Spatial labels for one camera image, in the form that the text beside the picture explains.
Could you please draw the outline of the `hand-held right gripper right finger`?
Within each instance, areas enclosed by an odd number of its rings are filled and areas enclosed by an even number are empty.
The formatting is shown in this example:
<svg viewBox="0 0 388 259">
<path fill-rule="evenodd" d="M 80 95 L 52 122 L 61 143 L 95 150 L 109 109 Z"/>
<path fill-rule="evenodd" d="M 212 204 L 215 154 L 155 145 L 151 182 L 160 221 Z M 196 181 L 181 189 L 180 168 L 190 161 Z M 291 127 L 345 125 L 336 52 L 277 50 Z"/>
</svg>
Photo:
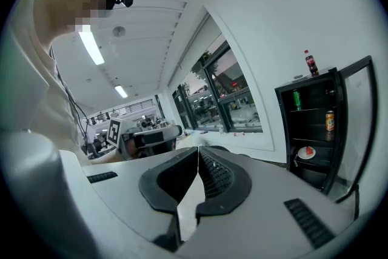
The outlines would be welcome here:
<svg viewBox="0 0 388 259">
<path fill-rule="evenodd" d="M 228 214 L 201 217 L 187 242 L 190 257 L 331 257 L 334 241 L 353 218 L 327 196 L 287 170 L 209 147 L 216 163 L 242 168 L 251 186 Z"/>
</svg>

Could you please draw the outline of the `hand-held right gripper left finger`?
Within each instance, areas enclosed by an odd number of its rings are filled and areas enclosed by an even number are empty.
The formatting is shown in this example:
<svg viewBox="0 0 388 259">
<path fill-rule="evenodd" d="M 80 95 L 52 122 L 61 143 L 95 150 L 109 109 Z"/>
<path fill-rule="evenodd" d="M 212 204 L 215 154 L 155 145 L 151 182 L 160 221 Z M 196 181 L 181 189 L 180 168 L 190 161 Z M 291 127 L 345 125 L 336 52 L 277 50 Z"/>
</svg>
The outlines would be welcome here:
<svg viewBox="0 0 388 259">
<path fill-rule="evenodd" d="M 197 148 L 83 171 L 108 208 L 147 241 L 174 252 L 196 231 Z"/>
</svg>

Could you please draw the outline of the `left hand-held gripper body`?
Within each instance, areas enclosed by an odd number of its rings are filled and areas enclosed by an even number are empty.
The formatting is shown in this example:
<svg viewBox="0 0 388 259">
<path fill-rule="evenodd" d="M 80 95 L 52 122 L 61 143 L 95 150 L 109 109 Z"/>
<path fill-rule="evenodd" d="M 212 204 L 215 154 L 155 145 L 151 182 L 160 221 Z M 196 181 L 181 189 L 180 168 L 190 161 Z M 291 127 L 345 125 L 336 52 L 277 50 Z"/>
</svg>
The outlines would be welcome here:
<svg viewBox="0 0 388 259">
<path fill-rule="evenodd" d="M 135 133 L 135 122 L 120 118 L 111 118 L 108 128 L 107 141 L 116 147 L 119 155 L 125 160 L 132 160 L 127 145 Z"/>
</svg>

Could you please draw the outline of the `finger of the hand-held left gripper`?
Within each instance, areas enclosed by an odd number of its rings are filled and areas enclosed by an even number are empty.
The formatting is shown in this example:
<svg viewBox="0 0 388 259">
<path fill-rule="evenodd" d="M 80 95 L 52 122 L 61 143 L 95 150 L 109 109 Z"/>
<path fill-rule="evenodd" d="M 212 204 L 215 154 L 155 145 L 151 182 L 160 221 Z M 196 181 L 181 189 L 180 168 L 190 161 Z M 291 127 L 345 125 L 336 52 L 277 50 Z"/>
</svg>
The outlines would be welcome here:
<svg viewBox="0 0 388 259">
<path fill-rule="evenodd" d="M 135 133 L 136 147 L 152 147 L 170 141 L 182 135 L 179 125 Z"/>
</svg>

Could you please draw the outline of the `black cabinet with glass door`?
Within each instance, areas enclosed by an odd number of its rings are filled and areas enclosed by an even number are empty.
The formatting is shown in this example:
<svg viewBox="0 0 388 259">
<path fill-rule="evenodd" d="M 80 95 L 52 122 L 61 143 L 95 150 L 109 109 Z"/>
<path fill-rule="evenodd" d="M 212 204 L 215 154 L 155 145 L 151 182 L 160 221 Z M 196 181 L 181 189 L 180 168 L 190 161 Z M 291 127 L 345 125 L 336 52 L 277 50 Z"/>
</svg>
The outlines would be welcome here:
<svg viewBox="0 0 388 259">
<path fill-rule="evenodd" d="M 300 111 L 293 103 L 294 89 L 301 95 Z M 288 82 L 275 93 L 283 120 L 287 170 L 358 218 L 359 183 L 372 150 L 378 112 L 372 57 Z M 328 110 L 335 114 L 331 132 L 325 127 Z M 316 155 L 302 160 L 297 152 L 306 146 L 313 147 Z"/>
</svg>

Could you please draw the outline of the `red and white bowl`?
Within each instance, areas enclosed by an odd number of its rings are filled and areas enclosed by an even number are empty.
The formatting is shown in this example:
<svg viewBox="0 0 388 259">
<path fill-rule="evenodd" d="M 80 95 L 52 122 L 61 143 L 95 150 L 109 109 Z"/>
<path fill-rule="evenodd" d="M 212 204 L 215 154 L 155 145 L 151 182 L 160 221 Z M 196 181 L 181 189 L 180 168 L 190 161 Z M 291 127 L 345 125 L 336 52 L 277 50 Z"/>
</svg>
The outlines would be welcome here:
<svg viewBox="0 0 388 259">
<path fill-rule="evenodd" d="M 298 150 L 298 152 L 297 152 L 297 156 L 298 156 L 299 158 L 301 158 L 302 160 L 309 160 L 309 159 L 311 159 L 311 158 L 314 157 L 314 156 L 306 157 L 306 147 L 300 148 L 300 149 Z"/>
</svg>

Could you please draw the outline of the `black-framed window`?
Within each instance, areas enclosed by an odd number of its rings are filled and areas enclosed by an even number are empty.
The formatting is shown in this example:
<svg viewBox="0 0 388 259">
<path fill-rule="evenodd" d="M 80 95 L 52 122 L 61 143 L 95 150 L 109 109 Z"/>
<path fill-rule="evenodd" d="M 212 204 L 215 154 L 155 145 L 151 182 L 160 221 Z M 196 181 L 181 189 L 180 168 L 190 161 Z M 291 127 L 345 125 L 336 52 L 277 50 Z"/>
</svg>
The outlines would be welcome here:
<svg viewBox="0 0 388 259">
<path fill-rule="evenodd" d="M 243 70 L 211 16 L 177 66 L 172 96 L 185 129 L 261 133 L 263 127 Z"/>
</svg>

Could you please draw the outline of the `long ceiling light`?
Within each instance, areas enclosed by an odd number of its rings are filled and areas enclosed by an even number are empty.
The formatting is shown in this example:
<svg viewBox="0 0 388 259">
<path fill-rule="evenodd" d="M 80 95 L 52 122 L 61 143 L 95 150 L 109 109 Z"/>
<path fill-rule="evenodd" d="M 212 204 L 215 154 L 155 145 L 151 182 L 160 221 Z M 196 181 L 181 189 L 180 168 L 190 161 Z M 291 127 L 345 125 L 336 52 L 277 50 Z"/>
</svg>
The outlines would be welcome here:
<svg viewBox="0 0 388 259">
<path fill-rule="evenodd" d="M 90 25 L 82 25 L 81 30 L 78 32 L 81 41 L 91 57 L 92 61 L 98 66 L 104 64 L 104 58 L 97 46 L 93 33 L 91 31 Z"/>
</svg>

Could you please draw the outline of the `small brown sauce bottle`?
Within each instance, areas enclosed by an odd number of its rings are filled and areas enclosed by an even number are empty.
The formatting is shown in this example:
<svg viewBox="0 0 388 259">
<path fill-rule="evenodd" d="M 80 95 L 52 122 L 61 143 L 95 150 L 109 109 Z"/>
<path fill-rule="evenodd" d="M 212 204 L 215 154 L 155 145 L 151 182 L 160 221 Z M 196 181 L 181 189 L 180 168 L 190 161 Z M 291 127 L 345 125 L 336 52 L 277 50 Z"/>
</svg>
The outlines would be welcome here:
<svg viewBox="0 0 388 259">
<path fill-rule="evenodd" d="M 325 117 L 325 127 L 326 131 L 334 131 L 335 128 L 335 114 L 333 110 L 328 110 Z"/>
</svg>

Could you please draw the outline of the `person in white shirt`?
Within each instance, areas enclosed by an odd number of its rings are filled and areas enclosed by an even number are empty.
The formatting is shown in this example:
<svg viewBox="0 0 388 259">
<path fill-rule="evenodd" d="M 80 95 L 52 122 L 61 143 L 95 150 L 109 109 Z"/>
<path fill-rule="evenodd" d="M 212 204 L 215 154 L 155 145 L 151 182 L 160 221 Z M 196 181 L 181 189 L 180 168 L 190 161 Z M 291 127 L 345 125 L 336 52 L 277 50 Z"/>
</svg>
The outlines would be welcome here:
<svg viewBox="0 0 388 259">
<path fill-rule="evenodd" d="M 37 38 L 33 0 L 17 1 L 0 36 L 0 127 L 31 130 L 74 153 L 80 165 L 90 163 L 57 63 Z"/>
</svg>

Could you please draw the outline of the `green drink can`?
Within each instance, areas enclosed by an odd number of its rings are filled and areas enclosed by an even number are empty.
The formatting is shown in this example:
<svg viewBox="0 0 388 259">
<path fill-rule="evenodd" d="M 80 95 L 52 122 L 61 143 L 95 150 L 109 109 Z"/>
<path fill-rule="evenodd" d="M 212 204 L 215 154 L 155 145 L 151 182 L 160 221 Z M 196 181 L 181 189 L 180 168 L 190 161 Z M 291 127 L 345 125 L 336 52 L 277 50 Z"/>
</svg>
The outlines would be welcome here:
<svg viewBox="0 0 388 259">
<path fill-rule="evenodd" d="M 295 109 L 297 111 L 302 110 L 301 95 L 300 95 L 299 90 L 294 89 L 292 92 L 292 95 L 293 95 L 293 103 L 295 105 Z"/>
</svg>

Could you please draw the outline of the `cola bottle with red cap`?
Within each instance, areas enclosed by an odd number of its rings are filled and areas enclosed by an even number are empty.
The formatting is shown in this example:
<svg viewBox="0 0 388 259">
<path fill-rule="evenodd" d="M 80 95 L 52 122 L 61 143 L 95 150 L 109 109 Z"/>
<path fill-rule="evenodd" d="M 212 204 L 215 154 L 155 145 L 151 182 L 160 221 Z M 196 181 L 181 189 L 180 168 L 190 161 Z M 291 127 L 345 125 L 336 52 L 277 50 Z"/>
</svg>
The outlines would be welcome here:
<svg viewBox="0 0 388 259">
<path fill-rule="evenodd" d="M 305 50 L 304 54 L 305 54 L 305 60 L 306 60 L 306 63 L 308 65 L 308 68 L 309 68 L 311 75 L 313 75 L 313 76 L 318 75 L 319 70 L 316 66 L 315 58 L 308 50 Z"/>
</svg>

